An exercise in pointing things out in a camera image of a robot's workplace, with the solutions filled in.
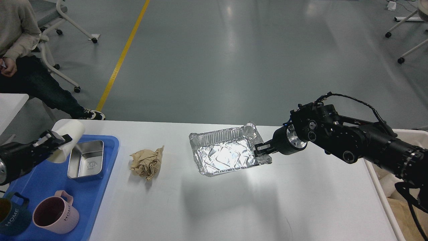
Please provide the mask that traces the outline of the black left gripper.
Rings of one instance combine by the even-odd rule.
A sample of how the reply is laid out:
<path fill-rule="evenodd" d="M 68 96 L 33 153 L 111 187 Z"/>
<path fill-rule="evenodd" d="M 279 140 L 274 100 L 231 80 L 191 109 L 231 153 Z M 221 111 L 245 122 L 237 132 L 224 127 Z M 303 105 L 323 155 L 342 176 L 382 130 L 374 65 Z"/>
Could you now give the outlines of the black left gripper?
<path fill-rule="evenodd" d="M 11 183 L 30 173 L 44 158 L 50 157 L 59 147 L 72 140 L 69 134 L 60 135 L 47 130 L 34 143 L 11 142 L 2 145 L 0 147 L 0 185 Z"/>

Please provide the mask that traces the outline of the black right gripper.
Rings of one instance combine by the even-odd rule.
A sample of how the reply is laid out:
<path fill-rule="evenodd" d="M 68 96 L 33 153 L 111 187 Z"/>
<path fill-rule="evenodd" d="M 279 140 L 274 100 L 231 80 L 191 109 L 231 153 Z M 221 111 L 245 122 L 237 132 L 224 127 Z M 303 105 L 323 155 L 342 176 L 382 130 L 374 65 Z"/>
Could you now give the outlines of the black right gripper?
<path fill-rule="evenodd" d="M 275 152 L 291 155 L 306 149 L 307 142 L 299 139 L 295 127 L 287 124 L 278 128 L 272 137 L 272 143 L 259 143 L 254 146 L 254 157 L 261 157 Z"/>

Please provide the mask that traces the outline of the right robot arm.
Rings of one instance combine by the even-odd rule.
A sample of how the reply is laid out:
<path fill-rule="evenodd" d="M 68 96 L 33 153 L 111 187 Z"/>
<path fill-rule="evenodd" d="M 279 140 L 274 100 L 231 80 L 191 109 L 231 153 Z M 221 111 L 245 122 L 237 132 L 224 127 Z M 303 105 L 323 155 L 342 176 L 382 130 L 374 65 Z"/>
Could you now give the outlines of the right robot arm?
<path fill-rule="evenodd" d="M 298 104 L 271 140 L 255 145 L 254 155 L 290 155 L 312 142 L 348 164 L 364 158 L 401 180 L 395 188 L 408 202 L 415 225 L 427 240 L 414 211 L 427 212 L 427 149 L 400 140 L 371 105 L 376 122 L 339 115 L 333 105 L 324 105 L 324 100 L 335 95 L 329 92 L 306 105 Z"/>

